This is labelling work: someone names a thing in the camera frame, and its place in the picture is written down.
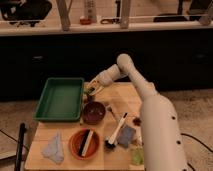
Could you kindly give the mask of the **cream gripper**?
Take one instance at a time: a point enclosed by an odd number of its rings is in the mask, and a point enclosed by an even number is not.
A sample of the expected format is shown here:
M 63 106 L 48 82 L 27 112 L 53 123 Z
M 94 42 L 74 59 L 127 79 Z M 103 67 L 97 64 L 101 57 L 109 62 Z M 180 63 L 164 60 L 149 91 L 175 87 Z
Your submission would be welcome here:
M 94 96 L 102 91 L 102 87 L 100 87 L 100 86 L 101 86 L 101 83 L 99 82 L 98 78 L 95 77 L 88 84 L 86 84 L 85 89 L 87 90 L 87 89 L 91 89 L 91 88 L 96 88 L 91 94 L 92 96 Z

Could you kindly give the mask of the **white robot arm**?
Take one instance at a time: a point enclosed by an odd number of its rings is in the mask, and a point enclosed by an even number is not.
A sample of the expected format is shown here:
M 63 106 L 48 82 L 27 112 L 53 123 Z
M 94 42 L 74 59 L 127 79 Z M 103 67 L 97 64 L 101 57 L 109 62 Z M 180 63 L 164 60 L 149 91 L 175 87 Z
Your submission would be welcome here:
M 142 101 L 140 118 L 145 171 L 188 171 L 174 105 L 142 76 L 128 54 L 120 54 L 117 63 L 94 77 L 86 90 L 95 95 L 125 76 Z

